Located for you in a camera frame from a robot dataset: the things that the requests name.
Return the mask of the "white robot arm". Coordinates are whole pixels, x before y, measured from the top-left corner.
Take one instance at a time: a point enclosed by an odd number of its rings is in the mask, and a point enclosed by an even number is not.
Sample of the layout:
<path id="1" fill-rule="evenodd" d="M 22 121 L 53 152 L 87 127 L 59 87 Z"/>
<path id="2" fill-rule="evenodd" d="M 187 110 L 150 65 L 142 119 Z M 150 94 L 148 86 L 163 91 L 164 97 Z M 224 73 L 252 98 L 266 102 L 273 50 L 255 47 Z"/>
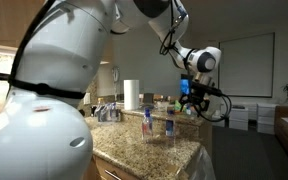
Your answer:
<path id="1" fill-rule="evenodd" d="M 173 63 L 208 78 L 215 47 L 185 48 L 180 0 L 45 0 L 17 50 L 0 113 L 0 180 L 81 180 L 93 139 L 79 101 L 108 35 L 149 24 Z"/>

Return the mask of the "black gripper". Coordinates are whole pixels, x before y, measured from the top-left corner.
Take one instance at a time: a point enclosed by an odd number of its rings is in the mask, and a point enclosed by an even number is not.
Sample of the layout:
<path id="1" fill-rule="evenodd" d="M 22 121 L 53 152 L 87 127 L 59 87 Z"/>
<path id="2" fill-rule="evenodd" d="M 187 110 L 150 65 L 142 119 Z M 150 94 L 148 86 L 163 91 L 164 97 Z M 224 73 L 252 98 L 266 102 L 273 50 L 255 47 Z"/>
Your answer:
<path id="1" fill-rule="evenodd" d="M 201 111 L 207 111 L 210 101 L 206 98 L 207 95 L 214 95 L 221 97 L 223 95 L 220 89 L 203 85 L 193 79 L 192 75 L 182 74 L 181 79 L 187 79 L 189 81 L 190 92 L 185 95 L 181 92 L 179 102 L 184 105 L 190 103 L 191 105 L 198 106 Z"/>

